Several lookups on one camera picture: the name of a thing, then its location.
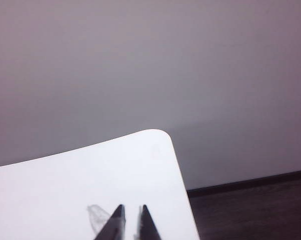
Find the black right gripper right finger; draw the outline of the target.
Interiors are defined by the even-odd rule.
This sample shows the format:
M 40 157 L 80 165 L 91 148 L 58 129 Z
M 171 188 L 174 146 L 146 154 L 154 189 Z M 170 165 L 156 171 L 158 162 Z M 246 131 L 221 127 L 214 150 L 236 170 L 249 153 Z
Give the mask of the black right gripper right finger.
M 162 240 L 146 204 L 139 208 L 137 221 L 137 240 Z

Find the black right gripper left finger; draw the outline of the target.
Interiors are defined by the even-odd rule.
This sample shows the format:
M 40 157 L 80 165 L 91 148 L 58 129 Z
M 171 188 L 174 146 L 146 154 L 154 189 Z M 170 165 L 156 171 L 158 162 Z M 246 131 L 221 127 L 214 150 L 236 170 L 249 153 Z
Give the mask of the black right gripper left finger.
M 94 240 L 123 240 L 125 238 L 125 206 L 120 204 L 107 220 Z

